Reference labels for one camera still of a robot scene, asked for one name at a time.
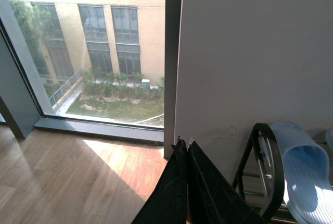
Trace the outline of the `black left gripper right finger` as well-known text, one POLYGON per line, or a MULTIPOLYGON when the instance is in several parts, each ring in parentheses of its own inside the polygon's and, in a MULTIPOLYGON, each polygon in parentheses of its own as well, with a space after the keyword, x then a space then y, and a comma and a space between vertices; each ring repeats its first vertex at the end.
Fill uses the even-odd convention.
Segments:
POLYGON ((267 223, 224 178, 193 141, 187 153, 192 223, 267 223))

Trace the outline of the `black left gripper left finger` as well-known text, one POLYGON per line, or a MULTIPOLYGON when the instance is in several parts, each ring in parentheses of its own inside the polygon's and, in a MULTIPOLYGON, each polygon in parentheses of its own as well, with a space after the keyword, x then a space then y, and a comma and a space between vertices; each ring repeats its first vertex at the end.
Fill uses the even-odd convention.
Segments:
POLYGON ((172 145, 173 153, 151 196, 132 223, 186 223, 187 147, 182 139, 172 145))

